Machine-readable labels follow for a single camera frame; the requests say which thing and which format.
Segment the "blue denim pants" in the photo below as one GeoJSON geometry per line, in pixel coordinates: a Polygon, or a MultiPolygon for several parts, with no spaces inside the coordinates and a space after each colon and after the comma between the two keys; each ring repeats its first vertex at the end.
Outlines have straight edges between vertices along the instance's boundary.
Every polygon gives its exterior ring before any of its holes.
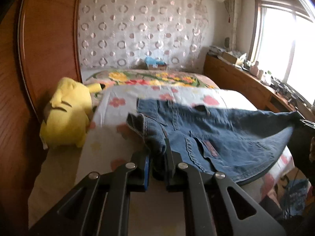
{"type": "Polygon", "coordinates": [[[167,149],[203,173],[225,173],[244,185],[278,161],[300,116],[297,112],[189,107],[171,100],[138,99],[127,125],[156,156],[167,149]]]}

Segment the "white floral bed quilt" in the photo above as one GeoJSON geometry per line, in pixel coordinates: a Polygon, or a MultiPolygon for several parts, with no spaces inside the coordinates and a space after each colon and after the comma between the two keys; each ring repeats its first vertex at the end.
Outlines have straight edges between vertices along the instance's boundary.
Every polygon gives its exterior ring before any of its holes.
{"type": "MultiPolygon", "coordinates": [[[[173,100],[189,107],[255,109],[239,92],[223,89],[131,85],[104,90],[84,147],[57,147],[47,153],[29,197],[29,225],[34,225],[88,173],[105,174],[131,159],[142,141],[127,127],[126,119],[129,113],[137,112],[138,99],[173,100]]],[[[131,195],[129,233],[184,235],[181,194],[168,193],[162,182],[150,179],[146,193],[131,195]]]]}

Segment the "yellow plush toy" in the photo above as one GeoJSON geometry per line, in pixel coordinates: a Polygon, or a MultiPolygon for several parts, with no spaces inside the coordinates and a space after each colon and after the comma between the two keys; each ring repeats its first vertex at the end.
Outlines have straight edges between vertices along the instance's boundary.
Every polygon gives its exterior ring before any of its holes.
{"type": "Polygon", "coordinates": [[[71,78],[60,79],[56,91],[43,110],[40,138],[45,150],[58,146],[77,146],[85,143],[86,130],[92,114],[92,93],[105,85],[84,85],[71,78]]]}

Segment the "colourful flower blanket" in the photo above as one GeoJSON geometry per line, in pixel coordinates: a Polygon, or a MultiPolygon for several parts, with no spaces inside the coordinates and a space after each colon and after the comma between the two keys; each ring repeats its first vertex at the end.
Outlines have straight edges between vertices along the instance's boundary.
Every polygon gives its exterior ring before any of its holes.
{"type": "Polygon", "coordinates": [[[105,88],[117,85],[218,88],[210,78],[201,74],[163,70],[102,70],[89,76],[84,83],[99,83],[105,88]]]}

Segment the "wooden side cabinet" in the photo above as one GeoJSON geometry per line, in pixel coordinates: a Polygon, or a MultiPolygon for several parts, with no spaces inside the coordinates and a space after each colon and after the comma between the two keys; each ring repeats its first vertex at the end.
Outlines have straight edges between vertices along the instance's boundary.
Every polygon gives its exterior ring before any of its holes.
{"type": "Polygon", "coordinates": [[[305,105],[293,106],[275,90],[263,85],[249,73],[239,70],[214,56],[206,56],[203,74],[213,80],[219,88],[241,93],[257,109],[272,112],[298,110],[305,119],[314,122],[314,114],[305,105]]]}

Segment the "blue item on box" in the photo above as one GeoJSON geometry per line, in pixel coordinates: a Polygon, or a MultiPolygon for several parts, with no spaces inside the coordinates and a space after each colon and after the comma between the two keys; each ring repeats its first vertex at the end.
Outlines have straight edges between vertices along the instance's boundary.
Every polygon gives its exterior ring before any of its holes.
{"type": "Polygon", "coordinates": [[[145,65],[148,70],[166,70],[167,64],[159,59],[153,59],[150,56],[145,58],[145,65]]]}

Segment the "white circle pattern curtain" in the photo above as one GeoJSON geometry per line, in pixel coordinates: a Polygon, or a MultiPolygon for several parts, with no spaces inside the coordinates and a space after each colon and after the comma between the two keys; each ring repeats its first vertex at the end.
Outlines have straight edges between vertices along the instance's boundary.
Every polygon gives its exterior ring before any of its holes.
{"type": "Polygon", "coordinates": [[[153,58],[200,71],[208,19],[202,0],[80,0],[80,66],[134,69],[153,58]]]}

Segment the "bright window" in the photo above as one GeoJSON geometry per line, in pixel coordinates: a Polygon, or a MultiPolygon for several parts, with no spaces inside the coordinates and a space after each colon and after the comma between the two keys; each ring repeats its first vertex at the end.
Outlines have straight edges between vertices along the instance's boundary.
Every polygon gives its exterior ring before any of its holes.
{"type": "Polygon", "coordinates": [[[255,0],[251,60],[314,104],[314,19],[298,0],[255,0]]]}

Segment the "brown wooden wardrobe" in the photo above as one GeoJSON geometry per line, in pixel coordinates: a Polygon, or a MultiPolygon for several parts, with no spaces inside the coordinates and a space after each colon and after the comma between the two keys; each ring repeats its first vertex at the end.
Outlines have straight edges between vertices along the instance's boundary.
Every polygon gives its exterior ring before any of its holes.
{"type": "Polygon", "coordinates": [[[79,0],[1,0],[1,235],[28,233],[28,199],[46,158],[43,110],[59,80],[81,81],[79,0]]]}

